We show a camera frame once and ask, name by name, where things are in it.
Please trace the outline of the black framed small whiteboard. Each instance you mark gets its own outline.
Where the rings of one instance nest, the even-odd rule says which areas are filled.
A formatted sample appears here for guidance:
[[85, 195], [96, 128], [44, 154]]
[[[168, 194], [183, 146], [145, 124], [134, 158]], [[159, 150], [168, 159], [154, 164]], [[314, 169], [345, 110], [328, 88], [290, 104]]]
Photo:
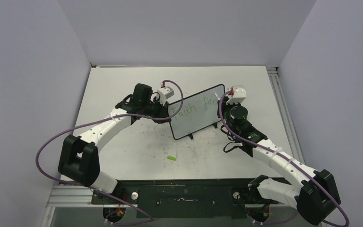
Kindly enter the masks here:
[[173, 115], [170, 121], [172, 136], [175, 140], [183, 137], [193, 139], [193, 133], [208, 126], [217, 128], [220, 119], [217, 116], [218, 99], [225, 92], [224, 84], [205, 89], [183, 99], [169, 104], [168, 113]]

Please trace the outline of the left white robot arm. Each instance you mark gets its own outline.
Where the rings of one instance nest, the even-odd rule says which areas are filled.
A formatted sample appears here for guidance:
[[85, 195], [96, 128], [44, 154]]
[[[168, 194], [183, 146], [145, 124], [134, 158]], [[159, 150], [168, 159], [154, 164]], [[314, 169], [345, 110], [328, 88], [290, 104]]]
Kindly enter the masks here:
[[162, 86], [156, 92], [138, 83], [132, 94], [126, 96], [107, 115], [107, 120], [90, 130], [65, 138], [61, 150], [58, 171], [71, 180], [104, 192], [111, 204], [122, 197], [120, 182], [100, 168], [100, 150], [119, 132], [131, 126], [141, 116], [154, 118], [156, 123], [169, 122], [168, 98], [174, 95], [170, 87]]

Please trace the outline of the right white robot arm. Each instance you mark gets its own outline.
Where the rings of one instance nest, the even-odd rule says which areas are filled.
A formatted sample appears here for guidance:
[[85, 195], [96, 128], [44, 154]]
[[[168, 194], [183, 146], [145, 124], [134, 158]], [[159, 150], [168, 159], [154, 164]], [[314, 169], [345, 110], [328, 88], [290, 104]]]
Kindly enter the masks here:
[[276, 146], [264, 133], [248, 120], [248, 110], [229, 99], [218, 101], [217, 116], [225, 134], [250, 157], [268, 165], [287, 182], [260, 175], [248, 184], [248, 195], [253, 202], [275, 201], [297, 210], [312, 225], [326, 222], [334, 210], [341, 208], [341, 199], [332, 173], [306, 166]]

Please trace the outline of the green marker cap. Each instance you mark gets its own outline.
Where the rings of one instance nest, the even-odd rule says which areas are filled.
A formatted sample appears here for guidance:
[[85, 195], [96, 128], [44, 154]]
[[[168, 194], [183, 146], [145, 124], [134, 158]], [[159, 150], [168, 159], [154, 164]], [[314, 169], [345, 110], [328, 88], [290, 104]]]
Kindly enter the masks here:
[[176, 161], [177, 160], [177, 158], [176, 157], [173, 157], [173, 156], [167, 156], [167, 159], [172, 160], [172, 161]]

